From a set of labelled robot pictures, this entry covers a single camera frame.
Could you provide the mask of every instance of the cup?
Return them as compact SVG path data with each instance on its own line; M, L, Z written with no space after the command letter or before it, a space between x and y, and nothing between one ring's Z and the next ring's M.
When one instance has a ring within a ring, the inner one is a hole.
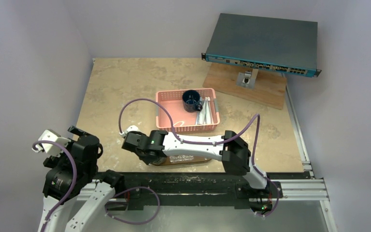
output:
M187 90L183 93L183 107L187 112L201 111L202 105L200 94L195 90Z

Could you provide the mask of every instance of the table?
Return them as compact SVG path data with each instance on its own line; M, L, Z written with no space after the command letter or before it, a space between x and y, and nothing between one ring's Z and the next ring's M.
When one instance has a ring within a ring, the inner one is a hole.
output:
M121 108L135 98L155 100L160 90L202 88L210 63L200 58L96 58L87 86L77 127L100 138L104 153L99 171L126 172L223 172L221 162L210 160L187 165L145 165L138 157L121 149L118 116ZM201 136L239 132L255 113L261 123L256 163L267 172L303 172L298 143L286 104L282 110L216 92L220 124ZM136 125L148 134L156 129L156 106L138 101L122 116L122 128ZM256 123L242 136L252 149Z

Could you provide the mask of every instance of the dark blue mug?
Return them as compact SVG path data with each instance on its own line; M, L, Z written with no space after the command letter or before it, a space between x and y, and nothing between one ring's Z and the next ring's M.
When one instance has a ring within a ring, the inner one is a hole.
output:
M201 111L202 105L200 94L195 90L187 90L183 93L183 107L187 112Z

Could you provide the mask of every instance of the white wall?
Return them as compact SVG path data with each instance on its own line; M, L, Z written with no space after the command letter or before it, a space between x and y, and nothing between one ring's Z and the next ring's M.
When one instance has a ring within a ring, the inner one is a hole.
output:
M317 0L65 0L95 57L198 57L220 13L306 19Z
M339 230L371 231L371 1L320 1L318 78L291 77L313 167Z
M31 144L75 122L91 57L61 0L0 0L0 231L37 231L48 171Z

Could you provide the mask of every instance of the beige marbled surface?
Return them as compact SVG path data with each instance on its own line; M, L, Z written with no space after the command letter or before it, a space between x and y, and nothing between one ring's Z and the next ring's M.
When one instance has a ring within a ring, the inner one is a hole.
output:
M121 108L135 98L155 100L160 90L202 88L210 63L199 58L97 58L87 86L77 127L96 135L104 146L98 160L100 171L223 172L221 162L147 166L133 153L121 149L118 132ZM261 114L256 163L267 172L303 172L300 154L286 106L273 109L255 102L216 92L220 125L212 132L239 132L255 113ZM138 101L128 106L122 127L136 125L149 134L156 129L156 106ZM242 136L252 149L256 122Z

